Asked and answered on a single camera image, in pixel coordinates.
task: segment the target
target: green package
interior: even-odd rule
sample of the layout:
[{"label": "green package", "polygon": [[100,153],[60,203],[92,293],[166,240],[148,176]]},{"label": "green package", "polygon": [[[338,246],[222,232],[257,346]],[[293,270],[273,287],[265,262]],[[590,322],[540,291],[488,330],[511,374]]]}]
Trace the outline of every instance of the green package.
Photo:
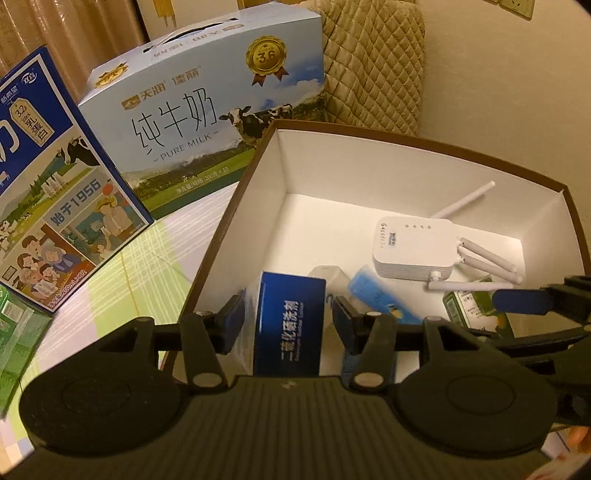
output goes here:
[{"label": "green package", "polygon": [[6,415],[21,375],[27,369],[51,316],[0,286],[0,414]]},{"label": "green package", "polygon": [[[492,279],[485,277],[479,281]],[[495,309],[491,295],[487,291],[451,291],[443,297],[443,304],[452,322],[465,328],[496,332],[503,337],[513,338],[513,329],[506,313]]]}]

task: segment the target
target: box handle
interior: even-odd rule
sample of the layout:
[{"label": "box handle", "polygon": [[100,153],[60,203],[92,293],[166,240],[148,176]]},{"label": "box handle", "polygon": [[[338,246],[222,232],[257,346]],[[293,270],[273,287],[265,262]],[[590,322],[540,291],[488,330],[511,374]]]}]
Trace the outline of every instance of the box handle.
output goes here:
[{"label": "box handle", "polygon": [[163,39],[162,42],[159,42],[157,44],[154,44],[154,45],[146,48],[144,50],[144,53],[152,50],[153,48],[160,47],[160,46],[162,46],[164,44],[167,44],[168,42],[172,42],[174,40],[178,40],[179,38],[187,37],[189,35],[193,35],[194,33],[201,32],[202,30],[205,30],[207,28],[217,27],[218,25],[222,25],[222,24],[227,23],[227,22],[234,22],[236,20],[238,20],[238,19],[233,17],[233,18],[228,18],[227,20],[224,20],[222,22],[217,22],[217,23],[211,23],[209,25],[204,25],[203,27],[189,28],[188,30],[177,30],[176,32],[173,32],[171,34],[172,35],[171,37],[166,37],[165,39]]}]

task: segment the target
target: gold medal badge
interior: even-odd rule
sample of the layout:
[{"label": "gold medal badge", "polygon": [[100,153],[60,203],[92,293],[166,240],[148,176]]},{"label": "gold medal badge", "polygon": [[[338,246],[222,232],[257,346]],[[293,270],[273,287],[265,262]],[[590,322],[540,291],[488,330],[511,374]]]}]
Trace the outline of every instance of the gold medal badge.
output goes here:
[{"label": "gold medal badge", "polygon": [[261,87],[267,75],[275,75],[279,81],[284,75],[289,75],[283,68],[287,49],[277,37],[271,35],[257,38],[246,51],[246,64],[255,74],[252,85],[258,83]]},{"label": "gold medal badge", "polygon": [[118,79],[128,70],[128,66],[126,63],[120,63],[117,65],[113,70],[110,72],[105,72],[103,75],[99,77],[96,81],[95,88],[104,87],[105,85],[110,84],[114,80]]}]

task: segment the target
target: open box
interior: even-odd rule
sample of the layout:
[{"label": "open box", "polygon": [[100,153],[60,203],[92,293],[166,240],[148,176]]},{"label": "open box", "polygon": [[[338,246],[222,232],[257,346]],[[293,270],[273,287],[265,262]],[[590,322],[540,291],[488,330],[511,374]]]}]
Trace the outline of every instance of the open box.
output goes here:
[{"label": "open box", "polygon": [[[244,289],[247,299],[256,302],[262,271],[307,275],[318,265],[337,265],[352,277],[372,264],[380,218],[429,217],[490,180],[494,189],[450,217],[458,237],[517,265],[525,288],[591,272],[573,199],[559,182],[438,142],[342,125],[277,121],[223,215],[183,313],[216,312]],[[462,266],[450,279],[482,276]],[[426,291],[424,282],[386,282],[417,316],[447,318],[442,292]],[[248,316],[255,311],[247,305],[246,323],[253,322]],[[578,326],[556,314],[510,315],[509,320],[516,336]],[[416,358],[399,359],[399,370],[408,373],[416,367]]]}]

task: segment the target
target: black rubber pad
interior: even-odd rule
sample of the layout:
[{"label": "black rubber pad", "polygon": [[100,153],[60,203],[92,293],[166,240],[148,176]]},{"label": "black rubber pad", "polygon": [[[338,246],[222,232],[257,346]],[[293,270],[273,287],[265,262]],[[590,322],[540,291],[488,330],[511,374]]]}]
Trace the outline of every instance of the black rubber pad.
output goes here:
[{"label": "black rubber pad", "polygon": [[240,377],[191,399],[177,424],[135,450],[74,458],[37,449],[9,480],[520,480],[539,451],[498,460],[453,456],[407,432],[382,397],[338,378]]}]

